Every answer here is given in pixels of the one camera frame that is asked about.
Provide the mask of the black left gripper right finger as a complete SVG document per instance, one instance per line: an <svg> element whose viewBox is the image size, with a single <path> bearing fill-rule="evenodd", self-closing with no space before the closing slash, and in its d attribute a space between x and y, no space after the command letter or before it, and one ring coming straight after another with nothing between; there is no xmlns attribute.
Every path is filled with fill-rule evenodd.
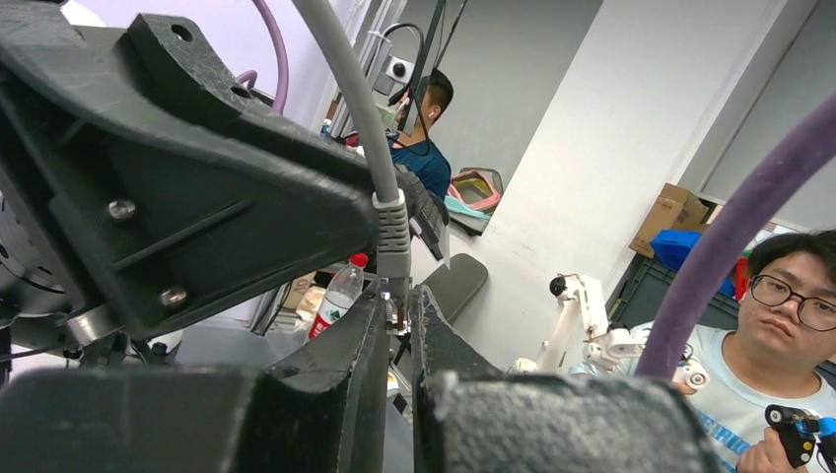
<svg viewBox="0 0 836 473"><path fill-rule="evenodd" d="M667 383L507 374L411 295L415 468L419 472L715 472L709 441Z"/></svg>

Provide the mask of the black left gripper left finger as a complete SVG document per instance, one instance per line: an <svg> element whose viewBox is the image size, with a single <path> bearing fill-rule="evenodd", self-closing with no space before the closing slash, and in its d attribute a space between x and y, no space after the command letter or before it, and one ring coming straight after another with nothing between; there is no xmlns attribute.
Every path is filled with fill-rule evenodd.
<svg viewBox="0 0 836 473"><path fill-rule="evenodd" d="M268 368L29 372L1 393L5 472L379 472L388 338L365 292Z"/></svg>

